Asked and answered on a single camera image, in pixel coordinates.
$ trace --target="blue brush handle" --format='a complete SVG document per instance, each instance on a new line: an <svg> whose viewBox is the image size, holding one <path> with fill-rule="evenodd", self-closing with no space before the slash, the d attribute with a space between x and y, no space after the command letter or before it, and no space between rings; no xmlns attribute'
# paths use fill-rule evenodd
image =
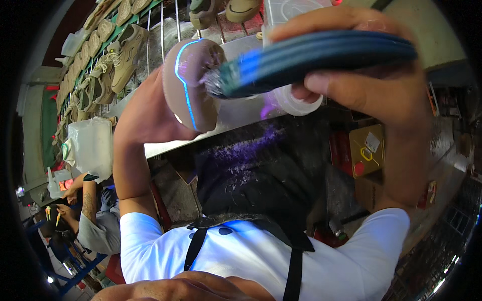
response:
<svg viewBox="0 0 482 301"><path fill-rule="evenodd" d="M416 58L411 42L394 35L359 30L315 32L249 51L222 64L221 97L268 92L303 81L315 70L356 70Z"/></svg>

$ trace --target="apron strap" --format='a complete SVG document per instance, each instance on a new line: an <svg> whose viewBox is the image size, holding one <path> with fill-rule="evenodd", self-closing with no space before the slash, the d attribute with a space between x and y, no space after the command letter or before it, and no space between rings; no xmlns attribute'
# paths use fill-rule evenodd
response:
<svg viewBox="0 0 482 301"><path fill-rule="evenodd" d="M283 301L298 301L301 291L301 276L303 274L303 251L291 248L290 267Z"/></svg>
<svg viewBox="0 0 482 301"><path fill-rule="evenodd" d="M198 229L194 236L192 237L189 248L187 249L186 261L184 262L184 272L189 271L194 260L201 250L202 244L204 243L204 238L206 238L207 228Z"/></svg>

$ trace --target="tattoo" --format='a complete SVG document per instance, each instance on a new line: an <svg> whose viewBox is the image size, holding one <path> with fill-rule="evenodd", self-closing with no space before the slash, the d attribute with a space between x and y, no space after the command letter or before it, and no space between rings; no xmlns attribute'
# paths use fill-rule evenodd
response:
<svg viewBox="0 0 482 301"><path fill-rule="evenodd" d="M95 223L95 200L92 199L92 196L89 192L84 193L82 199L82 213Z"/></svg>

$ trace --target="tattooed arm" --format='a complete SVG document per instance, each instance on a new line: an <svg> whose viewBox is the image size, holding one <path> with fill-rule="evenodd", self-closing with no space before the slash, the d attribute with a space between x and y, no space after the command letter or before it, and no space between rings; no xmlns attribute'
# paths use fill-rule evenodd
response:
<svg viewBox="0 0 482 301"><path fill-rule="evenodd" d="M95 225L95 214L97 213L97 195L95 181L84 182L82 187L82 213Z"/></svg>

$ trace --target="black dot on shirt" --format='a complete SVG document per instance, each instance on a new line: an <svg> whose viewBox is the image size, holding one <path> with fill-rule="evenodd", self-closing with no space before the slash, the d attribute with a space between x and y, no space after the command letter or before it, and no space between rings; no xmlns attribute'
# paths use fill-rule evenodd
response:
<svg viewBox="0 0 482 301"><path fill-rule="evenodd" d="M229 229L229 228L219 228L219 234L221 235L228 235L228 234L231 234L233 233L233 230Z"/></svg>

